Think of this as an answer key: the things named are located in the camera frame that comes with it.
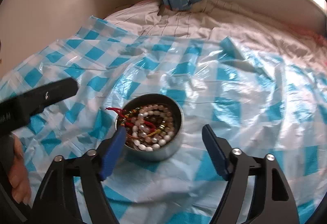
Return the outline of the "person left hand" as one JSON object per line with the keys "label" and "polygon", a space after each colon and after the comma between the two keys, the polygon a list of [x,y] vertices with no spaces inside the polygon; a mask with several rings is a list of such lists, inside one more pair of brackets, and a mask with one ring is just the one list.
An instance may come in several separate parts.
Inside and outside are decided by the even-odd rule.
{"label": "person left hand", "polygon": [[28,205],[31,198],[31,189],[28,179],[28,171],[24,165],[23,149],[19,138],[12,135],[14,139],[14,160],[8,173],[9,182],[12,185],[12,197],[19,203]]}

